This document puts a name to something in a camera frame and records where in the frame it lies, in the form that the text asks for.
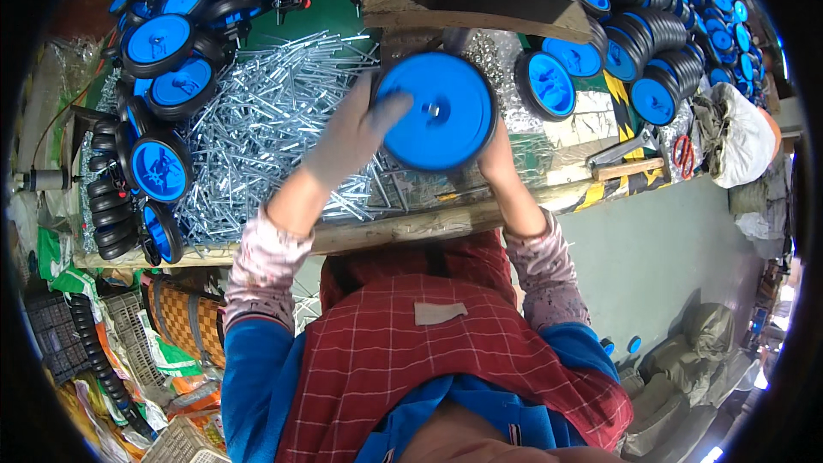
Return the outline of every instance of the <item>red scissors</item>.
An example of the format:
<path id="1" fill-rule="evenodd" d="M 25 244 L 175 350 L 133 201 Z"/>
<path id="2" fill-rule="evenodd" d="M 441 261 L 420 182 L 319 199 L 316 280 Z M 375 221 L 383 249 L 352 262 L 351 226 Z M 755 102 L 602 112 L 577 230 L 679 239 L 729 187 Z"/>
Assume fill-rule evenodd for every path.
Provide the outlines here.
<path id="1" fill-rule="evenodd" d="M 674 142 L 672 162 L 675 167 L 680 169 L 680 175 L 684 179 L 688 179 L 694 174 L 694 149 L 691 148 L 689 136 L 683 135 Z"/>

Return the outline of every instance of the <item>plastic crate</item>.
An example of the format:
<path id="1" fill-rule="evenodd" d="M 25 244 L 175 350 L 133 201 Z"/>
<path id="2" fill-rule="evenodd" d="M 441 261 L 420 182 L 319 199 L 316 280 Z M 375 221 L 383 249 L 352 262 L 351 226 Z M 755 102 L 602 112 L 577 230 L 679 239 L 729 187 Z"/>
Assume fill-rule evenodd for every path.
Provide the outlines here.
<path id="1" fill-rule="evenodd" d="M 186 417 L 176 416 L 151 444 L 141 463 L 223 463 L 229 457 L 215 448 Z"/>
<path id="2" fill-rule="evenodd" d="M 157 370 L 149 351 L 149 342 L 143 330 L 138 313 L 141 310 L 140 301 L 133 293 L 123 293 L 103 299 L 106 311 L 114 321 L 114 331 L 120 343 L 126 349 L 129 357 L 129 367 L 134 374 L 132 377 L 141 388 L 149 386 L 163 387 L 165 376 Z"/>
<path id="3" fill-rule="evenodd" d="M 80 338 L 74 334 L 72 314 L 62 293 L 27 300 L 26 313 L 43 362 L 57 386 L 91 367 Z"/>

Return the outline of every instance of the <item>worker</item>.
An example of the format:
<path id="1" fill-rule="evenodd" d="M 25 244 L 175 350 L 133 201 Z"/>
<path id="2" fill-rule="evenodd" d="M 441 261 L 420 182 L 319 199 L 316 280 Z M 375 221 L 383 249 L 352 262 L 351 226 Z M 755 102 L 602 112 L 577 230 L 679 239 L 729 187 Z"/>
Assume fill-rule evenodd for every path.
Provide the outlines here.
<path id="1" fill-rule="evenodd" d="M 518 178 L 502 120 L 478 167 L 498 231 L 326 258 L 323 314 L 294 337 L 294 275 L 330 190 L 412 106 L 352 88 L 313 152 L 248 222 L 225 294 L 232 461 L 620 461 L 632 420 L 589 327 L 568 244 Z M 525 292 L 518 313 L 509 260 Z"/>

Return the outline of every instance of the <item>gray work glove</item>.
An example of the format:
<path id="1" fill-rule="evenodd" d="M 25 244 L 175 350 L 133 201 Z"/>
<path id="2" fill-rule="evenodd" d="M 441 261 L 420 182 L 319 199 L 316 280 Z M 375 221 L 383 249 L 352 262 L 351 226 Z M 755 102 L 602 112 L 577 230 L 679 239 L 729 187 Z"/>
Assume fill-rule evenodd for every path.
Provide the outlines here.
<path id="1" fill-rule="evenodd" d="M 330 190 L 336 190 L 346 177 L 371 160 L 388 130 L 414 103 L 410 94 L 398 92 L 369 109 L 371 79 L 371 73 L 357 78 L 317 145 L 303 159 L 303 166 Z"/>

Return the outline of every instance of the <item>patterned sleeve cover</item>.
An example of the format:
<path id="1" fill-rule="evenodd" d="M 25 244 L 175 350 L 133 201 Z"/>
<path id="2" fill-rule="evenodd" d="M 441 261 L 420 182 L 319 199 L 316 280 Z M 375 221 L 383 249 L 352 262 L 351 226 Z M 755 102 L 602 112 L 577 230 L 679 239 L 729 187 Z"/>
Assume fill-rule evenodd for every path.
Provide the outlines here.
<path id="1" fill-rule="evenodd" d="M 246 318 L 267 318 L 294 334 L 291 283 L 311 250 L 314 233 L 298 237 L 278 229 L 264 209 L 246 223 L 240 249 L 234 253 L 225 293 L 223 325 Z"/>
<path id="2" fill-rule="evenodd" d="M 551 325 L 580 322 L 591 325 L 589 309 L 577 289 L 577 272 L 555 215 L 543 211 L 546 232 L 520 238 L 504 231 L 506 254 L 526 293 L 523 314 L 536 332 Z"/>

